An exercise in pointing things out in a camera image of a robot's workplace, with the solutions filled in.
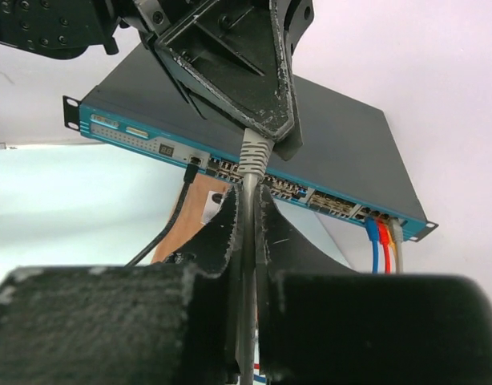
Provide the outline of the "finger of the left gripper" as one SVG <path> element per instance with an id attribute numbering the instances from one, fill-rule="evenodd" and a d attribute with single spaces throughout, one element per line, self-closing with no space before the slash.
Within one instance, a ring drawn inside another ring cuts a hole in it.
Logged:
<path id="1" fill-rule="evenodd" d="M 303 137 L 300 128 L 300 119 L 297 115 L 294 125 L 288 131 L 284 139 L 274 145 L 274 152 L 285 161 L 291 160 L 303 145 Z"/>

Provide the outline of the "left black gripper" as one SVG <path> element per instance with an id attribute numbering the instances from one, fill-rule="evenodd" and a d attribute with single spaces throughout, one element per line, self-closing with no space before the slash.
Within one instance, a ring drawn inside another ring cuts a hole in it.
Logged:
<path id="1" fill-rule="evenodd" d="M 203 117 L 282 141 L 296 125 L 285 35 L 295 47 L 313 18 L 311 1 L 0 1 L 0 44 L 57 60 L 90 46 L 116 55 L 115 31 L 133 27 L 159 36 L 159 60 Z"/>

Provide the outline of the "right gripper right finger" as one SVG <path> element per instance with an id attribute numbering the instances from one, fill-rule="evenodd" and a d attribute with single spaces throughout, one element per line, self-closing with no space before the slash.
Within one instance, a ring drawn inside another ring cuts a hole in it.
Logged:
<path id="1" fill-rule="evenodd" d="M 469 278 L 362 274 L 255 192 L 260 371 L 271 384 L 492 384 L 492 305 Z"/>

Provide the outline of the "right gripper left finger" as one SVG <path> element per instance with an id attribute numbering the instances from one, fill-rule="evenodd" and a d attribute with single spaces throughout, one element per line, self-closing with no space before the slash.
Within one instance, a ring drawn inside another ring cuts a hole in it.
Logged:
<path id="1" fill-rule="evenodd" d="M 146 266 L 24 266 L 0 283 L 0 384 L 227 384 L 240 373 L 240 188 Z"/>

